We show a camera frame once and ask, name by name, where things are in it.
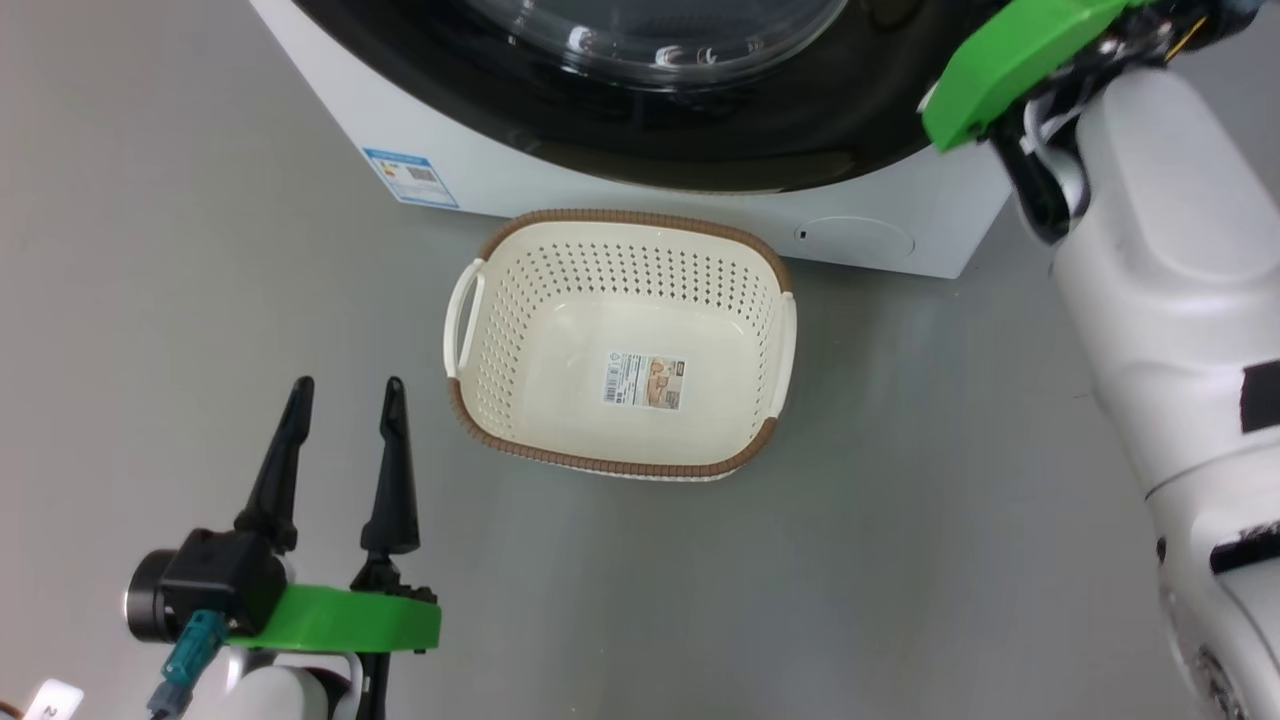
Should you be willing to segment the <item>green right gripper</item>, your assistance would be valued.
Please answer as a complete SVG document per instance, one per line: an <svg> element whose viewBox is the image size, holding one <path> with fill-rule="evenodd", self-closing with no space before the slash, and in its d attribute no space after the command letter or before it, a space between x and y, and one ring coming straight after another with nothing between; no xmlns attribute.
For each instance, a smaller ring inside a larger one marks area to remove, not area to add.
<svg viewBox="0 0 1280 720"><path fill-rule="evenodd" d="M973 141L1014 101L1143 1L1010 1L952 54L922 104L933 149Z"/></svg>

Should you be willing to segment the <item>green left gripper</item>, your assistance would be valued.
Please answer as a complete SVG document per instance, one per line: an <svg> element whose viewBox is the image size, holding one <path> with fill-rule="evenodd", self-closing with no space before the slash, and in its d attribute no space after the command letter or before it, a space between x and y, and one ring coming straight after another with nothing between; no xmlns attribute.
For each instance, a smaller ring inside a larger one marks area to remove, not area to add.
<svg viewBox="0 0 1280 720"><path fill-rule="evenodd" d="M234 529L261 536L275 553L297 546L294 497L300 450L308 438L315 382L291 388L253 488ZM439 646L443 612L434 592L407 585L387 556L420 547L419 501L410 437L407 393L388 379L380 416L384 442L372 512L360 538L371 555L351 588L291 584L264 629L233 632L228 644L285 653L424 653Z"/></svg>

